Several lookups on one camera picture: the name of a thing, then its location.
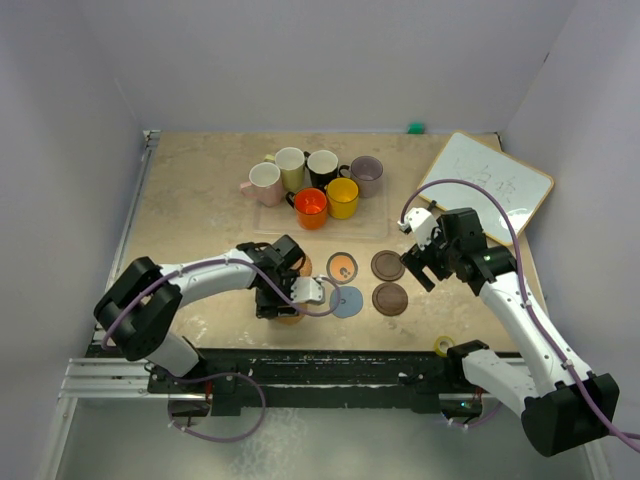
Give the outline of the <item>woven rattan coaster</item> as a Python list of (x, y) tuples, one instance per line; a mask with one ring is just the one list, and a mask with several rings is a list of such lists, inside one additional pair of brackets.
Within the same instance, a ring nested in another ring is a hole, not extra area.
[(286, 305), (278, 309), (278, 316), (275, 318), (275, 321), (282, 325), (291, 326), (299, 323), (304, 317), (305, 315), (303, 313)]
[(311, 276), (313, 271), (312, 261), (309, 256), (305, 256), (302, 260), (295, 264), (295, 269), (300, 276)]

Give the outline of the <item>orange black rimmed coaster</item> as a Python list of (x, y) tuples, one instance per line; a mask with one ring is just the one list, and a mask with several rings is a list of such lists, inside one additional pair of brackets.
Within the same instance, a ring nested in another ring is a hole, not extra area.
[(339, 285), (352, 282), (358, 275), (358, 264), (347, 252), (332, 254), (326, 263), (326, 273)]

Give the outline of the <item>dark wooden coaster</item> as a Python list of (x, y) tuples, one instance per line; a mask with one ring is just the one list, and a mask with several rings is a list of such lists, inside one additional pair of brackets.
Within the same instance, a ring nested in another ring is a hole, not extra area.
[(371, 270), (376, 278), (385, 282), (399, 280), (405, 273), (400, 255), (391, 250), (381, 250), (371, 259)]
[(408, 295), (402, 286), (392, 282), (384, 282), (373, 290), (372, 303), (381, 314), (397, 316), (406, 310)]

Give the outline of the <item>blue smiley coaster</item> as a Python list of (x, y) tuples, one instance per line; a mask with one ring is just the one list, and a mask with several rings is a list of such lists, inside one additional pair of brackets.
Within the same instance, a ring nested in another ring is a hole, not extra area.
[(331, 292), (330, 307), (334, 308), (333, 315), (345, 319), (354, 317), (363, 308), (363, 295), (353, 286), (342, 286)]

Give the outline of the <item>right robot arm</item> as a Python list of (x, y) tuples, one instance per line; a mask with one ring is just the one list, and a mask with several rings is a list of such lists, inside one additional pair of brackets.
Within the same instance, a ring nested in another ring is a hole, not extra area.
[(500, 359), (474, 340), (448, 349), (446, 383), (456, 391), (473, 385), (507, 406), (521, 421), (534, 449), (550, 457), (608, 435), (619, 387), (609, 374), (595, 374), (546, 316), (518, 262), (504, 246), (488, 245), (477, 213), (462, 208), (434, 217), (410, 209), (399, 222), (415, 243), (401, 261), (426, 291), (429, 279), (455, 276), (493, 312), (517, 347), (527, 369)]

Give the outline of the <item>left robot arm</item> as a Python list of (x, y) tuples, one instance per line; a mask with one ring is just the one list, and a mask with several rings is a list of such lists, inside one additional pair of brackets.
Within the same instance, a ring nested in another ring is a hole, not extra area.
[(113, 282), (94, 308), (105, 330), (101, 348), (129, 361), (145, 359), (169, 372), (184, 392), (202, 387), (202, 356), (186, 339), (170, 332), (179, 309), (219, 293), (251, 290), (256, 315), (275, 319), (295, 313), (291, 290), (306, 261), (288, 235), (269, 244), (246, 242), (228, 252), (186, 264), (159, 265), (140, 257)]

